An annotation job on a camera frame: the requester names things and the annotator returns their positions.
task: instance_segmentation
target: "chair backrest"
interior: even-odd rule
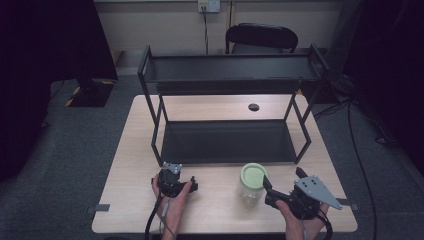
[[[272,25],[240,23],[230,27],[225,34],[225,53],[230,51],[230,42],[253,46],[290,49],[294,52],[298,38],[292,30]]]

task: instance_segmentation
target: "black curtain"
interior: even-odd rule
[[[345,72],[424,174],[423,10],[421,0],[366,1]]]
[[[16,175],[40,133],[50,84],[117,80],[92,0],[0,3],[0,180]]]

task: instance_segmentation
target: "electronic device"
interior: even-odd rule
[[[278,209],[277,200],[283,200],[293,215],[298,219],[308,220],[316,217],[321,202],[341,210],[342,205],[325,187],[324,183],[316,176],[310,176],[297,167],[296,175],[300,178],[294,182],[294,190],[290,195],[275,191],[268,178],[264,176],[263,186],[267,192],[265,204]]]
[[[183,190],[184,185],[187,182],[180,183],[180,173],[182,164],[172,164],[164,162],[159,172],[158,187],[163,195],[174,198]],[[198,184],[194,180],[194,176],[191,177],[191,185],[189,192],[194,192],[198,189]]]

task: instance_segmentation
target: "electrical outlet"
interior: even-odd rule
[[[221,4],[219,0],[209,0],[207,12],[219,12]]]
[[[203,12],[202,7],[207,13],[218,13],[221,8],[220,0],[197,0],[197,11]]]
[[[203,12],[203,7],[206,8],[206,11],[208,9],[209,0],[197,0],[197,11]]]

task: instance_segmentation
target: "black chair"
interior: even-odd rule
[[[230,53],[230,42],[234,43],[233,54],[275,54],[294,52],[297,35],[290,29],[279,26],[240,23],[230,27],[225,34],[225,53]]]

